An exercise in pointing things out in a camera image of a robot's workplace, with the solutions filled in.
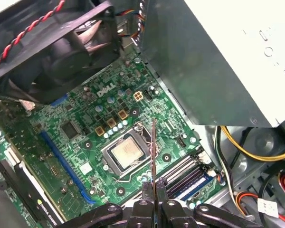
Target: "cpu socket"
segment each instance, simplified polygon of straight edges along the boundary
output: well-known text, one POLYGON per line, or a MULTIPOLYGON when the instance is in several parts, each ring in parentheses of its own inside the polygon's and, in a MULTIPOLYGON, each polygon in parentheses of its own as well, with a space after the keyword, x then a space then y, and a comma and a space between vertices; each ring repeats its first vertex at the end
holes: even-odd
POLYGON ((135 125, 109 145, 104 147, 103 163, 107 164, 111 173, 119 178, 124 177, 150 158, 147 142, 150 142, 149 132, 142 126, 135 125))

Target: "dell logo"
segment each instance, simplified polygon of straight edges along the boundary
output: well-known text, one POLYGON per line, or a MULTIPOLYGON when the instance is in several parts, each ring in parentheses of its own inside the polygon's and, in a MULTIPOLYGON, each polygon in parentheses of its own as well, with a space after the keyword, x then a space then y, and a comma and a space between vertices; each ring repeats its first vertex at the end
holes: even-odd
POLYGON ((98 97, 102 97, 103 95, 107 94, 109 91, 114 89, 116 86, 113 83, 110 83, 110 85, 107 85, 102 90, 99 90, 97 92, 98 97))

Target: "blue pcie slot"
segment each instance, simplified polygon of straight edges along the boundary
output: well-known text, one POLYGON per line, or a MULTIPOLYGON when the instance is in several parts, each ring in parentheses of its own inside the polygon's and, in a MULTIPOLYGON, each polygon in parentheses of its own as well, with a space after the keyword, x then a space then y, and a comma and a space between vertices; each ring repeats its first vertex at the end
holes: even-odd
POLYGON ((188 198, 193 196, 196 192, 198 192, 201 188, 205 187, 212 180, 213 177, 204 174, 201 178, 195 180, 192 184, 190 184, 190 186, 186 188, 186 190, 180 192, 175 199, 186 201, 188 198))
POLYGON ((79 191, 81 193, 81 195, 85 198, 85 200, 88 203, 94 204, 95 201, 90 200, 87 192, 86 192, 86 188, 85 186, 82 184, 82 182, 80 181, 80 179, 77 177, 77 175, 75 174, 75 172, 73 171, 73 169, 71 168, 71 166, 67 163, 67 161, 65 160, 64 156, 62 155, 62 153, 60 152, 60 150, 56 147, 56 145, 54 144, 54 142, 51 140, 51 138, 49 137, 48 133, 45 131, 41 131, 40 132, 40 136, 44 139, 44 141, 46 142, 46 144, 49 146, 49 148, 52 150, 52 152, 54 153, 54 155, 56 156, 56 158, 59 160, 60 164, 62 165, 62 167, 65 169, 65 171, 70 175, 70 177, 72 178, 73 182, 75 183, 75 185, 79 188, 79 191))
POLYGON ((53 101, 53 103, 51 103, 51 106, 56 106, 56 105, 59 105, 61 104, 62 102, 64 102, 65 100, 67 100, 67 94, 65 94, 63 97, 53 101))

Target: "red and black wire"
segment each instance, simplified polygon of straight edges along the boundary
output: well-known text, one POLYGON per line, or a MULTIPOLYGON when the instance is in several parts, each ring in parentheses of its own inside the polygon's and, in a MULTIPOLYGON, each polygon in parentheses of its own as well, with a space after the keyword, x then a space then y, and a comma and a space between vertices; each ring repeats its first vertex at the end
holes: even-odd
MULTIPOLYGON (((252 192, 249 192, 249 191, 243 191, 243 192, 240 192, 237 196, 236 196, 236 203, 240 209, 240 211, 242 212, 242 214, 244 216, 248 215, 248 212, 244 209, 244 207, 241 205, 241 201, 244 197, 253 197, 255 199, 258 198, 258 196, 252 192)), ((279 215, 279 218, 285 222, 285 215, 279 215)))
MULTIPOLYGON (((15 39, 13 39, 3 50, 3 52, 0 55, 0 64, 2 63, 3 60, 5 60, 8 57, 8 54, 10 50, 17 45, 22 38, 24 38, 29 32, 33 30, 37 25, 39 25, 41 22, 46 21, 48 18, 54 16, 57 12, 61 11, 62 7, 65 4, 65 0, 60 0, 59 4, 53 8, 50 12, 48 12, 46 15, 40 17, 38 20, 33 21, 29 26, 25 28, 24 31, 20 32, 15 39)), ((134 14, 138 17, 138 19, 141 20, 141 28, 137 30, 132 35, 129 34, 122 34, 121 37, 136 37, 138 36, 141 32, 144 31, 144 17, 142 17, 137 11, 135 10, 125 10, 123 12, 120 12, 116 14, 117 16, 124 16, 127 14, 134 14)))
POLYGON ((53 10, 51 10, 50 12, 48 12, 46 15, 40 17, 38 20, 33 21, 33 22, 31 23, 31 25, 29 25, 29 26, 27 26, 27 27, 25 28, 24 31, 20 32, 20 33, 17 35, 17 37, 16 37, 15 39, 13 39, 13 40, 10 42, 10 44, 8 44, 8 45, 4 48, 3 52, 2 52, 1 55, 0 55, 0 63, 1 63, 4 59, 7 58, 8 54, 9 54, 9 51, 13 48, 13 46, 17 45, 17 44, 20 42, 20 40, 21 40, 22 38, 24 38, 26 34, 28 34, 29 32, 31 32, 31 31, 33 30, 33 28, 36 27, 38 24, 40 24, 41 22, 46 21, 48 18, 52 17, 55 13, 59 12, 59 11, 62 9, 64 3, 65 3, 65 0, 60 0, 59 4, 58 4, 55 8, 53 8, 53 10))

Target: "yellow wire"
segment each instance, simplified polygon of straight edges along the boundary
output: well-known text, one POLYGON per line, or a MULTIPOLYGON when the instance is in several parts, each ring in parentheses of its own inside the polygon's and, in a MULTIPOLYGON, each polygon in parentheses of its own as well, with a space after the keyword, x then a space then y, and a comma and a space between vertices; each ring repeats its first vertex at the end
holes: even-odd
POLYGON ((241 150, 244 154, 246 154, 249 157, 252 157, 256 160, 263 161, 263 162, 276 162, 285 159, 285 153, 278 155, 278 156, 272 156, 272 157, 266 157, 266 156, 259 156, 255 154, 251 154, 248 151, 246 151, 243 147, 241 147, 231 136, 228 129, 225 126, 221 126, 222 131, 227 136, 227 138, 231 141, 231 143, 236 146, 239 150, 241 150))

